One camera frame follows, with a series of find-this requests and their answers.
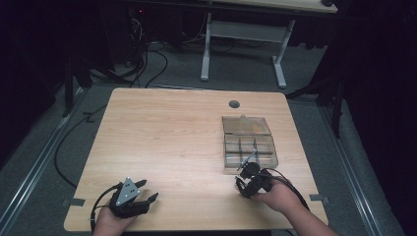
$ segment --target metal desk leg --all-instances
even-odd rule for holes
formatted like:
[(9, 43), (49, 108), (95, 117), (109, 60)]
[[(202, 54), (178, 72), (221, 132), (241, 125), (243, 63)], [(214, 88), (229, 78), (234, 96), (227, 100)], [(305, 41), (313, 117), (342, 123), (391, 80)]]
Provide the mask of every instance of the metal desk leg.
[(203, 66), (202, 66), (202, 81), (209, 79), (209, 40), (211, 37), (211, 13), (208, 13), (208, 23), (206, 28), (206, 47), (205, 54), (203, 55)]
[(289, 37), (291, 36), (292, 29), (294, 28), (294, 24), (295, 24), (295, 20), (292, 20), (292, 21), (289, 22), (288, 28), (286, 29), (286, 31), (284, 33), (284, 36), (283, 36), (283, 39), (282, 39), (282, 42), (281, 42), (281, 46), (279, 48), (279, 53), (278, 53), (277, 56), (272, 57), (273, 67), (275, 68), (275, 73), (276, 73), (276, 79), (278, 80), (278, 86), (281, 89), (286, 88), (286, 82), (285, 82), (284, 74), (282, 73), (281, 60), (282, 60), (282, 57), (284, 55), (285, 48), (288, 44)]

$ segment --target wooden tabletop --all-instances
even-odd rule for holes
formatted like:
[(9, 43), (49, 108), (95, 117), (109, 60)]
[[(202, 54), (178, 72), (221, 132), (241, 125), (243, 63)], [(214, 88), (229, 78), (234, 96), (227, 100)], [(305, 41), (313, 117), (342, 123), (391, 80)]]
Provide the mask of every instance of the wooden tabletop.
[[(231, 108), (230, 100), (240, 107)], [(132, 231), (291, 228), (282, 214), (240, 196), (234, 175), (223, 173), (221, 117), (242, 114), (265, 117), (279, 161), (276, 169), (328, 222), (322, 203), (310, 201), (318, 190), (282, 93), (117, 88), (74, 196), (86, 201), (70, 206), (65, 228), (89, 231), (96, 199), (126, 177), (148, 180), (141, 188), (144, 199), (159, 192)]]
[(270, 7), (318, 13), (337, 12), (337, 8), (334, 6), (334, 4), (330, 7), (326, 7), (321, 3), (321, 0), (211, 0), (211, 2), (243, 4), (258, 7)]

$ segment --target transparent plastic box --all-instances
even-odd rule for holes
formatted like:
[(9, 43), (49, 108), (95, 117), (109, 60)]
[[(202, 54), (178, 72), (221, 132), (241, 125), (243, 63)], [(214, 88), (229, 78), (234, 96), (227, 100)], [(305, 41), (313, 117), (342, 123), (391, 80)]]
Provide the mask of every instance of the transparent plastic box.
[(237, 172), (244, 159), (256, 150), (249, 162), (257, 162), (261, 168), (276, 168), (273, 138), (264, 117), (223, 116), (224, 168)]

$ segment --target table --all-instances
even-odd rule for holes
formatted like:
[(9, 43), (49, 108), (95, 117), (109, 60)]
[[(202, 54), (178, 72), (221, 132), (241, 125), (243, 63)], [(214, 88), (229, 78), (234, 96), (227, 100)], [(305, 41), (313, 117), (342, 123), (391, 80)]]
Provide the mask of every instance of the table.
[[(294, 11), (309, 11), (319, 13), (336, 13), (337, 8), (332, 5), (324, 6), (320, 0), (212, 0), (210, 3), (230, 3), (237, 5), (249, 5), (256, 7), (278, 8)], [(225, 21), (213, 21), (211, 13), (208, 13), (206, 26), (206, 45), (203, 54), (202, 81), (209, 79), (210, 38), (212, 36), (231, 37), (238, 39), (250, 39), (257, 41), (278, 42), (279, 49), (276, 56), (272, 56), (278, 86), (286, 88), (286, 81), (282, 72), (281, 60), (293, 31), (295, 20), (291, 19), (287, 26), (271, 27), (252, 24), (231, 23)]]
[[(239, 108), (231, 108), (237, 100)], [(277, 92), (117, 88), (111, 95), (64, 226), (89, 231), (89, 214), (110, 186), (147, 179), (144, 199), (159, 192), (130, 231), (292, 228), (267, 206), (245, 199), (234, 175), (223, 173), (222, 116), (265, 117), (279, 165), (328, 223), (285, 96)], [(111, 197), (108, 194), (102, 204)]]

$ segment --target gray carpet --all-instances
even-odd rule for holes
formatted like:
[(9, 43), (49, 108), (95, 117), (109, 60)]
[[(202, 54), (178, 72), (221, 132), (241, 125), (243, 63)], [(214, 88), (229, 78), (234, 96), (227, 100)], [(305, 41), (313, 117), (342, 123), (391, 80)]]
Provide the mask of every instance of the gray carpet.
[[(154, 45), (153, 49), (158, 47), (160, 48), (161, 44)], [(271, 65), (270, 56), (274, 48), (276, 45), (268, 44), (255, 49), (238, 46), (226, 53), (213, 52), (210, 78), (208, 82), (201, 82), (202, 48), (175, 49), (167, 46), (160, 52), (167, 57), (168, 67), (153, 81), (151, 87), (175, 86), (289, 93), (308, 84), (325, 52), (325, 49), (306, 50), (303, 46), (289, 47), (282, 61), (288, 88), (282, 90), (277, 87)], [(216, 51), (226, 49), (228, 49), (227, 45), (214, 48)], [(141, 86), (156, 75), (164, 67), (164, 63), (160, 55), (150, 52), (147, 70), (140, 78)], [(94, 81), (94, 86), (87, 92), (69, 122), (67, 131), (86, 117), (84, 112), (93, 112), (106, 104), (109, 95), (116, 87), (119, 85), (100, 80)], [(64, 112), (63, 95), (61, 89), (56, 95), (57, 102), (32, 126), (30, 134), (1, 170), (0, 188), (3, 193), (0, 212), (5, 212), (50, 134), (61, 121)], [(340, 235), (368, 235), (341, 168), (332, 133), (327, 129), (328, 124), (320, 109), (316, 107), (310, 96), (289, 100), (289, 104), (319, 192), (328, 198), (325, 210), (330, 227)], [(340, 141), (380, 223), (382, 235), (403, 235), (361, 147), (348, 108), (344, 106), (343, 109)], [(84, 122), (76, 128), (59, 149), (59, 166), (75, 183), (78, 183), (81, 177), (103, 112), (104, 110), (101, 110), (93, 115), (92, 123)], [(16, 218), (9, 235), (89, 235), (89, 233), (66, 232), (63, 228), (68, 210), (63, 203), (71, 199), (74, 193), (75, 190), (59, 177), (51, 159)], [(276, 230), (272, 235), (289, 235), (289, 233)]]

